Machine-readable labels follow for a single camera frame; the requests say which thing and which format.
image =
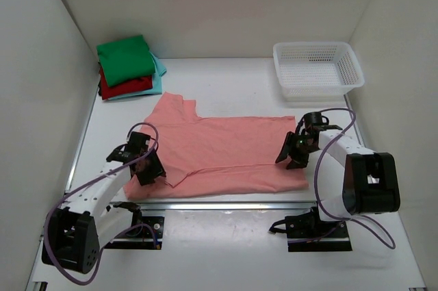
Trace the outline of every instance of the salmon t-shirt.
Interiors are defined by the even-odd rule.
[[[285,192],[307,188],[302,169],[275,159],[295,118],[201,118],[196,101],[164,93],[145,122],[159,132],[158,156],[166,170],[155,184],[136,177],[124,187],[130,200],[219,194]],[[148,126],[141,132],[153,135]]]

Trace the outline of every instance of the shirt sleeve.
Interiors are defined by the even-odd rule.
[[[165,92],[154,107],[151,115],[144,121],[156,124],[178,124],[192,120],[184,106],[183,97],[179,94]]]

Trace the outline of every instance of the white basket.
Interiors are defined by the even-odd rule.
[[[364,83],[356,55],[345,42],[277,43],[274,63],[287,99],[339,96]]]

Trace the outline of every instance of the black bracket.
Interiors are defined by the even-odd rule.
[[[56,209],[49,221],[49,243],[62,267],[86,274],[99,257],[99,237],[94,218],[88,211],[70,212],[69,207]],[[53,265],[46,247],[42,248],[42,262]]]
[[[286,229],[276,227],[282,224],[285,224]],[[286,234],[288,252],[352,250],[346,223],[321,221],[317,207],[311,208],[310,212],[305,214],[286,216],[283,220],[272,224],[269,232]]]
[[[105,246],[105,249],[135,249],[135,250],[161,250],[163,247],[164,217],[140,216],[133,224],[145,223],[151,226],[157,240],[157,248],[153,247],[152,235],[146,227],[139,227],[129,233],[114,239]]]

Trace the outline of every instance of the purple cable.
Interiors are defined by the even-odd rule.
[[[322,205],[320,193],[318,191],[318,174],[319,174],[319,171],[320,171],[320,166],[321,166],[322,158],[324,157],[325,153],[328,151],[328,149],[330,148],[331,145],[333,145],[335,142],[337,142],[346,133],[346,131],[349,130],[354,125],[354,123],[356,121],[356,114],[355,114],[354,111],[349,110],[348,108],[328,108],[328,109],[325,109],[325,110],[321,110],[320,113],[327,112],[327,111],[347,111],[347,112],[350,112],[350,114],[352,115],[352,120],[351,120],[350,124],[347,125],[347,127],[344,130],[342,130],[339,135],[337,135],[330,142],[328,142],[328,144],[321,151],[321,155],[320,155],[320,157],[318,158],[318,160],[316,162],[315,175],[313,177],[313,187],[315,188],[316,202],[318,203],[318,206],[321,208],[321,210],[328,217],[330,217],[332,219],[346,221],[345,217],[337,217],[337,216],[332,215]],[[367,226],[366,224],[362,223],[361,221],[358,221],[357,219],[353,219],[353,218],[348,219],[348,221],[352,221],[352,222],[354,222],[356,224],[359,224],[362,227],[366,228],[370,233],[372,233],[379,241],[381,241],[388,248],[390,248],[392,250],[394,250],[396,248],[396,243],[394,242],[394,239],[392,238],[391,234],[377,220],[375,220],[375,219],[373,219],[373,218],[371,218],[369,216],[359,216],[359,217],[366,218],[366,219],[372,221],[373,223],[375,223],[377,226],[379,226],[382,229],[382,231],[384,231],[385,234],[388,236],[388,238],[391,240],[391,244],[389,244],[384,239],[382,239],[374,230],[372,230],[369,226]]]
[[[119,166],[118,168],[115,168],[114,170],[111,170],[111,174],[112,174],[112,175],[115,174],[115,173],[117,173],[117,172],[119,172],[119,171],[121,171],[121,170],[123,170],[123,169],[125,169],[125,168],[127,168],[127,167],[129,167],[131,164],[134,164],[134,163],[136,163],[136,162],[139,162],[139,161],[145,159],[145,158],[146,158],[149,154],[151,154],[152,151],[155,150],[155,148],[157,147],[157,145],[158,145],[158,130],[157,130],[157,128],[155,128],[155,127],[154,127],[152,124],[150,124],[150,123],[147,123],[147,122],[136,123],[136,124],[135,124],[134,126],[132,126],[131,129],[129,130],[129,132],[128,132],[128,136],[127,136],[127,137],[129,137],[129,135],[131,134],[131,132],[133,131],[133,129],[134,129],[135,127],[137,127],[138,125],[148,125],[149,127],[151,127],[151,128],[153,129],[153,131],[155,132],[155,141],[154,141],[153,145],[152,145],[151,148],[150,148],[145,154],[143,154],[142,156],[137,157],[136,159],[134,159],[134,160],[132,160],[132,161],[126,163],[126,164],[123,164],[122,166]],[[50,246],[50,242],[49,242],[49,222],[50,222],[50,219],[51,219],[53,213],[55,212],[55,210],[56,210],[59,206],[61,206],[61,204],[63,204],[63,202],[65,202],[65,200],[67,200],[67,199],[68,199],[69,197],[71,197],[72,195],[78,193],[80,190],[83,190],[84,188],[87,188],[87,187],[89,187],[89,186],[91,186],[91,185],[97,183],[98,181],[100,181],[100,180],[106,178],[106,177],[107,177],[107,174],[108,174],[108,173],[105,173],[105,174],[103,174],[103,175],[100,175],[100,176],[94,178],[93,180],[89,181],[88,183],[85,183],[84,185],[82,185],[82,186],[76,188],[75,190],[72,190],[72,191],[69,192],[68,194],[64,195],[64,196],[63,196],[63,197],[62,197],[62,198],[61,198],[61,199],[60,199],[60,200],[59,200],[59,201],[58,201],[58,202],[57,202],[57,203],[56,203],[56,204],[50,209],[49,213],[47,214],[46,221],[45,221],[45,223],[44,223],[44,238],[43,238],[43,240],[44,240],[44,246],[46,247],[47,255],[49,256],[49,258],[50,258],[50,260],[52,261],[53,265],[58,269],[58,271],[59,271],[62,275],[65,276],[65,278],[67,278],[69,281],[72,281],[73,283],[75,283],[75,284],[77,284],[77,285],[79,285],[79,286],[86,286],[86,285],[90,284],[90,283],[93,281],[93,279],[96,277],[97,270],[99,269],[99,263],[100,263],[100,261],[101,261],[101,256],[102,256],[102,252],[103,252],[103,249],[104,249],[104,248],[102,248],[101,252],[99,253],[98,262],[96,263],[96,268],[94,269],[94,272],[93,272],[91,278],[90,278],[89,280],[87,280],[87,281],[81,281],[81,280],[78,280],[78,279],[74,278],[72,275],[68,274],[67,271],[61,266],[61,264],[60,264],[60,263],[58,262],[58,260],[56,259],[55,253],[53,252],[53,249],[51,248],[51,246]],[[153,244],[154,244],[154,246],[156,246],[155,234],[153,233],[153,230],[151,229],[151,227],[150,227],[149,225],[147,225],[147,224],[138,224],[138,225],[132,226],[132,227],[130,227],[130,228],[128,228],[128,229],[122,231],[122,233],[120,233],[119,235],[124,234],[124,233],[126,233],[126,232],[128,232],[128,231],[131,231],[132,229],[138,228],[138,227],[140,227],[140,226],[144,226],[144,227],[146,227],[146,228],[149,228],[149,230],[150,230],[151,233],[152,233]]]
[[[292,241],[287,241],[287,243],[293,244],[293,243],[308,243],[308,242],[313,242],[313,241],[319,241],[322,238],[325,238],[326,236],[329,236],[330,234],[332,234],[339,227],[340,224],[341,223],[337,224],[336,226],[334,226],[334,228],[329,230],[327,233],[323,234],[322,236],[318,236],[317,238],[306,238],[305,240],[292,240]]]

